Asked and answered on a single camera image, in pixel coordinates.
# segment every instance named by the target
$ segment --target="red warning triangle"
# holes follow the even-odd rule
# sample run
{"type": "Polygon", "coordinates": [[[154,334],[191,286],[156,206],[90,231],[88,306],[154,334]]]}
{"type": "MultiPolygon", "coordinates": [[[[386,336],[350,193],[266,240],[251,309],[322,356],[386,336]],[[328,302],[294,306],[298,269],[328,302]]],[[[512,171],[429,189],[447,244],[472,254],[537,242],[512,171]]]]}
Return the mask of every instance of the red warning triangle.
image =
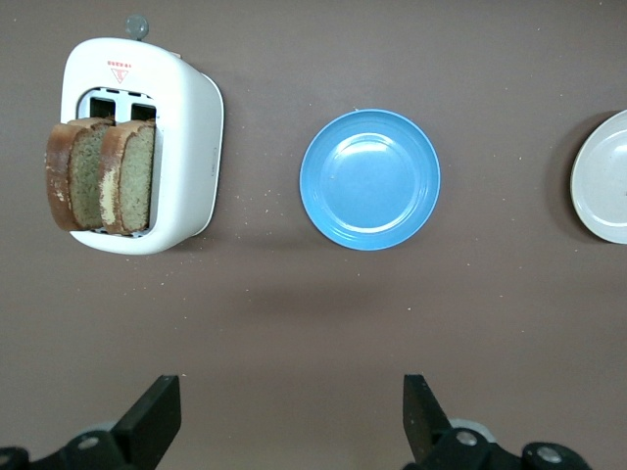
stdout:
{"type": "Polygon", "coordinates": [[[128,75],[128,70],[124,69],[111,69],[111,71],[116,76],[116,80],[118,81],[118,83],[122,83],[128,75]]]}

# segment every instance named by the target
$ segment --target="table surface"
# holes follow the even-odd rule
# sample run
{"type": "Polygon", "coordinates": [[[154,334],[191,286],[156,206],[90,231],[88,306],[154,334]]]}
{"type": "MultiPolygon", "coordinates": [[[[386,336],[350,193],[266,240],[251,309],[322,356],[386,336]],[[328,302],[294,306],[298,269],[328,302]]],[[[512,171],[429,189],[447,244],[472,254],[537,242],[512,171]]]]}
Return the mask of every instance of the table surface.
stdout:
{"type": "Polygon", "coordinates": [[[163,469],[400,469],[403,376],[507,450],[627,461],[627,251],[569,194],[627,108],[627,3],[112,0],[0,5],[0,445],[41,457],[161,374],[183,424],[163,469]],[[217,206],[158,255],[58,229],[43,155],[65,61],[92,37],[182,54],[224,98],[217,206]],[[342,248],[303,208],[316,133],[355,109],[414,121],[442,169],[405,243],[342,248]]]}

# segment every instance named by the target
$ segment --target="brand logo on toaster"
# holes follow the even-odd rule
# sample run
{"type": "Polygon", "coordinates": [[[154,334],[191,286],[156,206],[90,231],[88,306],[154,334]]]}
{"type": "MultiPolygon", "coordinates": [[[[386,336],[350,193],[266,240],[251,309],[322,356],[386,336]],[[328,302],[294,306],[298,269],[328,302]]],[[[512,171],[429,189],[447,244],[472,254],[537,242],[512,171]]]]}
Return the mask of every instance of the brand logo on toaster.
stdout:
{"type": "Polygon", "coordinates": [[[114,77],[118,83],[122,83],[124,81],[131,69],[131,64],[127,64],[126,62],[107,61],[107,65],[114,73],[114,77]]]}

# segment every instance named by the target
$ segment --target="bread crust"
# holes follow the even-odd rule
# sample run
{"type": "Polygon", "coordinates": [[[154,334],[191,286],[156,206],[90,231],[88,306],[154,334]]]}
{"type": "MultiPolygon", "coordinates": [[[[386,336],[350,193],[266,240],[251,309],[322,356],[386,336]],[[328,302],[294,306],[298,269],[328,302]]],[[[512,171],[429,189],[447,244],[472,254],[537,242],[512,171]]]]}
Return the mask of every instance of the bread crust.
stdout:
{"type": "Polygon", "coordinates": [[[57,225],[67,231],[88,230],[97,227],[82,226],[72,210],[70,187],[72,175],[73,144],[81,134],[97,129],[99,126],[111,126],[113,121],[103,117],[75,119],[67,124],[56,124],[52,128],[46,146],[46,189],[50,211],[57,225]]]}
{"type": "Polygon", "coordinates": [[[129,235],[131,230],[124,224],[121,210],[121,166],[130,139],[144,127],[155,128],[153,120],[130,120],[110,127],[105,134],[100,156],[100,214],[108,233],[129,235]]]}

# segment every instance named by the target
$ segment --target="bread slice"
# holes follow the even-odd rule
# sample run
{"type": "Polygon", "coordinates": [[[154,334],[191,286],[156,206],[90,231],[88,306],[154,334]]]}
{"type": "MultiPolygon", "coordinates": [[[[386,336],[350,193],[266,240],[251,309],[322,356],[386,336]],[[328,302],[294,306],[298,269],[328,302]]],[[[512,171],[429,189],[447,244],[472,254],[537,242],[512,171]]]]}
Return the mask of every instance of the bread slice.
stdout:
{"type": "Polygon", "coordinates": [[[128,235],[148,227],[154,150],[153,120],[131,120],[107,131],[99,174],[107,232],[128,235]]]}
{"type": "Polygon", "coordinates": [[[85,117],[53,127],[46,147],[48,203],[64,230],[102,227],[98,168],[110,118],[85,117]]]}

